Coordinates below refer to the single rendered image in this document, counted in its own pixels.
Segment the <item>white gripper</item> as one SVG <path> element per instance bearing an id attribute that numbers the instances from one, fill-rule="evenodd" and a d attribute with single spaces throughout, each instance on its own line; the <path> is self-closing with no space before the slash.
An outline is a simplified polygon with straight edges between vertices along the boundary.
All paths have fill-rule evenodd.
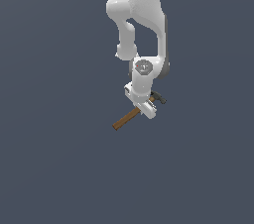
<path id="1" fill-rule="evenodd" d="M 133 105 L 140 109 L 142 114 L 145 114 L 148 119 L 153 119 L 156 116 L 156 106 L 147 99 L 145 102 L 134 101 L 131 97 L 132 82 L 127 83 L 124 86 L 126 97 L 133 103 Z"/>

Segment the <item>wooden handled hammer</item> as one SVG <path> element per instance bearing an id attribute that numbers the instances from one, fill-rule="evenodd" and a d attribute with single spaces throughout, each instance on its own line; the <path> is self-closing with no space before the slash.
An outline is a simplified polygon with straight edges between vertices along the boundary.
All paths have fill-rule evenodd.
<path id="1" fill-rule="evenodd" d="M 154 102 L 156 100 L 159 100 L 162 104 L 165 104 L 167 102 L 167 100 L 165 98 L 162 97 L 162 95 L 160 93 L 158 93 L 157 91 L 151 91 L 151 96 L 149 98 L 149 100 L 154 104 Z M 133 119 L 137 114 L 141 114 L 141 115 L 145 115 L 142 114 L 140 109 L 135 107 L 132 111 L 130 111 L 127 115 L 125 115 L 123 118 L 121 118 L 119 121 L 117 121 L 116 123 L 114 123 L 112 125 L 112 127 L 115 130 L 120 129 L 124 124 L 126 124 L 127 122 L 129 122 L 131 119 Z"/>

